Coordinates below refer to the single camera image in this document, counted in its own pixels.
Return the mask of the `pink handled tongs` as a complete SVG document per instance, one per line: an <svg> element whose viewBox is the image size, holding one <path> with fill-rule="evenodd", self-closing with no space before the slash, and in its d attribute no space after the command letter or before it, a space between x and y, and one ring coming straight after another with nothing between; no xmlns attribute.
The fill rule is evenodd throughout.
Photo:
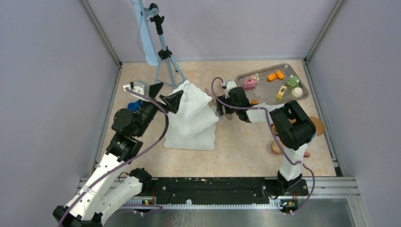
<svg viewBox="0 0 401 227"><path fill-rule="evenodd" d="M216 102L216 97L213 95L212 91L210 88L205 88L205 93L212 98L212 104L213 106L217 107L217 102Z"/></svg>

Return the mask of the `white tiered pillow stand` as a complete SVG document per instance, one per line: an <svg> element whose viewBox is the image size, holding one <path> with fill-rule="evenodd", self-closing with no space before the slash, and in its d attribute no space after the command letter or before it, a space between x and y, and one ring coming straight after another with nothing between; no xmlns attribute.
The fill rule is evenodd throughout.
<svg viewBox="0 0 401 227"><path fill-rule="evenodd" d="M173 92L182 91L179 110L168 113L169 126L165 148L214 150L216 139L215 107L209 106L212 97L186 80Z"/></svg>

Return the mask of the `yellow rectangular cake slice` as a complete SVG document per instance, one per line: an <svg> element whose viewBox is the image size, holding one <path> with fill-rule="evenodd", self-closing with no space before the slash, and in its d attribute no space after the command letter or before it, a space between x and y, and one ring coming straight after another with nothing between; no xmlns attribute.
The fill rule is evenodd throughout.
<svg viewBox="0 0 401 227"><path fill-rule="evenodd" d="M287 87L282 85L277 92L276 98L281 99L284 96L286 90L287 90Z"/></svg>

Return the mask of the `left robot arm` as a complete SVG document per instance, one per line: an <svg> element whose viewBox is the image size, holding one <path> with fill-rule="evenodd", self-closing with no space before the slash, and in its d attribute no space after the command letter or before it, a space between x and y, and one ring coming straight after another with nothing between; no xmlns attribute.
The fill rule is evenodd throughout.
<svg viewBox="0 0 401 227"><path fill-rule="evenodd" d="M127 200L138 194L150 193L151 175L143 168L131 171L119 186L111 192L108 190L127 165L150 151L166 135L168 113L178 112L184 91L159 95L160 101L157 101L156 96L163 85L162 82L149 85L135 81L123 87L138 98L139 106L135 111L123 108L115 113L112 124L115 135L97 168L73 199L53 211L58 226L101 227ZM164 130L153 144L141 151L143 142L138 138L143 136L158 112L165 116Z"/></svg>

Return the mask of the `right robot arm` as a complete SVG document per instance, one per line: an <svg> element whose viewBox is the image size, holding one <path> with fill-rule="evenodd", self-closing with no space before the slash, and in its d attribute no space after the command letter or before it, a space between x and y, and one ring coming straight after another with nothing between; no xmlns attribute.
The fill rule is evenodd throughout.
<svg viewBox="0 0 401 227"><path fill-rule="evenodd" d="M290 195L302 179L304 154L316 136L316 126L300 104L290 100L281 105L251 104L241 87L231 89L233 94L216 97L218 112L228 109L245 122L265 122L279 150L284 155L278 171L277 188Z"/></svg>

